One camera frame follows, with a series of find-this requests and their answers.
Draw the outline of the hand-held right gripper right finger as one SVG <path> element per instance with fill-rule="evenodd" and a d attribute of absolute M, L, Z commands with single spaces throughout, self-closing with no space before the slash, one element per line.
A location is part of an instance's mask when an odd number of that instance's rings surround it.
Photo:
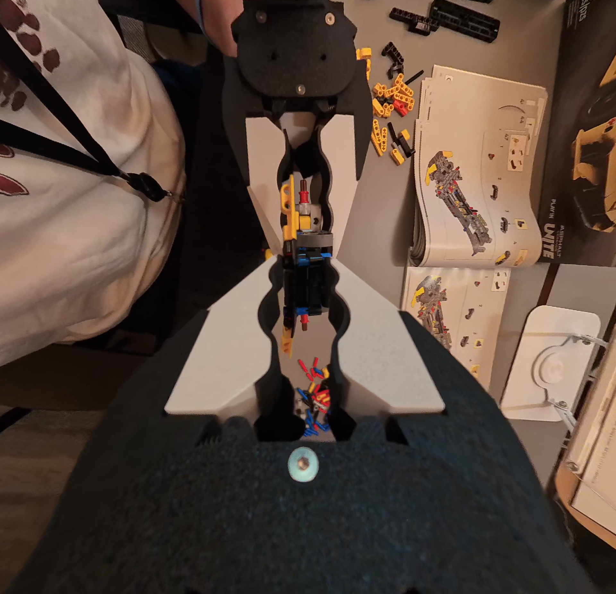
<path fill-rule="evenodd" d="M 347 441 L 364 419 L 440 415 L 445 402 L 402 313 L 338 259 L 329 262 L 329 426 Z"/>

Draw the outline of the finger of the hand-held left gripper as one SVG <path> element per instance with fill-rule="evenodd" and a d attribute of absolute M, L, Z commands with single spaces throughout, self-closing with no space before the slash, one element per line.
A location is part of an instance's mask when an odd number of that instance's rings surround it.
<path fill-rule="evenodd" d="M 278 174 L 286 152 L 283 131 L 266 117 L 246 118 L 248 193 L 269 248 L 274 255 L 283 253 L 280 187 L 287 180 Z"/>
<path fill-rule="evenodd" d="M 321 174 L 323 227 L 333 236 L 332 256 L 338 256 L 357 190 L 355 127 L 352 115 L 336 114 L 320 131 L 325 159 Z"/>

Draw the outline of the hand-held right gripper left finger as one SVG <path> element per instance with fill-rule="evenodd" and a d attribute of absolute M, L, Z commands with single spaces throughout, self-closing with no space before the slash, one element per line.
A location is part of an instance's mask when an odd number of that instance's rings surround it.
<path fill-rule="evenodd" d="M 281 394 L 278 346 L 281 260 L 271 257 L 209 308 L 165 404 L 168 415 L 251 423 L 272 415 Z"/>

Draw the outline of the yellow thin lego beam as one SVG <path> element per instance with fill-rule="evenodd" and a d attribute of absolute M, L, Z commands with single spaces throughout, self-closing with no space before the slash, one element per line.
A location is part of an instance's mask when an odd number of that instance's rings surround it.
<path fill-rule="evenodd" d="M 295 204 L 295 179 L 290 174 L 288 181 L 280 189 L 281 214 L 286 217 L 286 223 L 282 226 L 283 242 L 297 239 L 299 229 L 299 213 Z"/>

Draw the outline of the lego car chassis model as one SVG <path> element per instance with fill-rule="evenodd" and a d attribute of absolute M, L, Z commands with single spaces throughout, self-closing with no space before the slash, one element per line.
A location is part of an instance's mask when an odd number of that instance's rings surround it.
<path fill-rule="evenodd" d="M 329 291 L 325 262 L 331 259 L 333 236 L 319 228 L 312 218 L 312 205 L 307 181 L 299 182 L 297 239 L 283 242 L 283 328 L 281 351 L 289 358 L 297 325 L 307 331 L 311 316 L 320 315 L 328 307 Z"/>

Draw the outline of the pile of yellow lego pieces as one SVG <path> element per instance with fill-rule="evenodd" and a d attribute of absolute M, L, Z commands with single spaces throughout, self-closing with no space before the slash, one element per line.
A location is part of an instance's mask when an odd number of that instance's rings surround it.
<path fill-rule="evenodd" d="M 388 154 L 397 165 L 403 165 L 415 153 L 410 132 L 407 128 L 396 131 L 389 121 L 393 113 L 406 117 L 414 107 L 414 93 L 404 74 L 390 79 L 389 85 L 376 82 L 372 87 L 373 121 L 370 141 L 378 156 Z"/>

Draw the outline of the scattered small lego pins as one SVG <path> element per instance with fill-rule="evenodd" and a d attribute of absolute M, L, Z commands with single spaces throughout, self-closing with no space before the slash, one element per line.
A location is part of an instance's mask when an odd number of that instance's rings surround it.
<path fill-rule="evenodd" d="M 305 390 L 296 389 L 295 414 L 304 421 L 303 437 L 318 437 L 331 430 L 329 368 L 318 367 L 318 358 L 313 359 L 312 367 L 308 367 L 302 359 L 298 359 L 297 362 L 307 377 L 309 386 Z"/>

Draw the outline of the black lego beam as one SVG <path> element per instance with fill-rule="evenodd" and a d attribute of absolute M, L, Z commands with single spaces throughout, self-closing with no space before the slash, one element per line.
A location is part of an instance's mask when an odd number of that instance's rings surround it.
<path fill-rule="evenodd" d="M 438 20 L 430 16 L 422 16 L 395 7 L 389 12 L 389 18 L 405 24 L 408 31 L 424 37 L 430 36 L 440 28 Z"/>

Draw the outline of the lego instruction booklet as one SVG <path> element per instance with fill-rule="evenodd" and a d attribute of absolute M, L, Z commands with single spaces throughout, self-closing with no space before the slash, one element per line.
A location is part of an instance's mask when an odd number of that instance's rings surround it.
<path fill-rule="evenodd" d="M 547 98 L 439 65 L 421 84 L 402 309 L 486 390 L 511 273 L 540 257 L 530 188 Z"/>

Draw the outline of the dark lego set box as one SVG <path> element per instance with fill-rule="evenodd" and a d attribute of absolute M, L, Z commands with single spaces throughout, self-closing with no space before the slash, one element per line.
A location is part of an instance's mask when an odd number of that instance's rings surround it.
<path fill-rule="evenodd" d="M 542 195 L 540 261 L 615 266 L 615 0 L 567 0 Z"/>

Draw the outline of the person's left hand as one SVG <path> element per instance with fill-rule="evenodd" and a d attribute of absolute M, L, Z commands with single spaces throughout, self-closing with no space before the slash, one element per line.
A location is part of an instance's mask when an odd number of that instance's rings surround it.
<path fill-rule="evenodd" d="M 204 33 L 223 54 L 236 57 L 237 46 L 232 35 L 232 23 L 243 12 L 244 0 L 201 0 Z"/>

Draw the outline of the dark perforated cloth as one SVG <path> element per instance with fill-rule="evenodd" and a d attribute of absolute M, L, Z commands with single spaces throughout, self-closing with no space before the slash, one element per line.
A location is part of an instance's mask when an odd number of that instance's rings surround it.
<path fill-rule="evenodd" d="M 160 274 L 136 301 L 137 330 L 159 348 L 177 328 L 258 264 L 264 235 L 222 121 L 224 57 L 208 45 L 198 66 L 155 65 L 186 143 L 186 201 Z"/>

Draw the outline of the printed instruction sheet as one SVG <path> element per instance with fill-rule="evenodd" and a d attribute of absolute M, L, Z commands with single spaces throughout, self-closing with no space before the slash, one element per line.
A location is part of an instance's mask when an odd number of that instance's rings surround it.
<path fill-rule="evenodd" d="M 605 394 L 586 436 L 574 509 L 615 534 L 615 369 L 603 374 Z"/>

